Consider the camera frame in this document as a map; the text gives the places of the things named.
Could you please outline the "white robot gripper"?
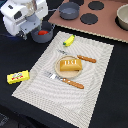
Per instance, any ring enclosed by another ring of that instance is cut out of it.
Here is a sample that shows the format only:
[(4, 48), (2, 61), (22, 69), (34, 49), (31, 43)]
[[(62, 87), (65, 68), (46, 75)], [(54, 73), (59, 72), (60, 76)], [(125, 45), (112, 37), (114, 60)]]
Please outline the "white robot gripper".
[(13, 36), (21, 32), (27, 40), (27, 34), (39, 27), (48, 14), (48, 6), (46, 0), (7, 0), (0, 12), (6, 30)]

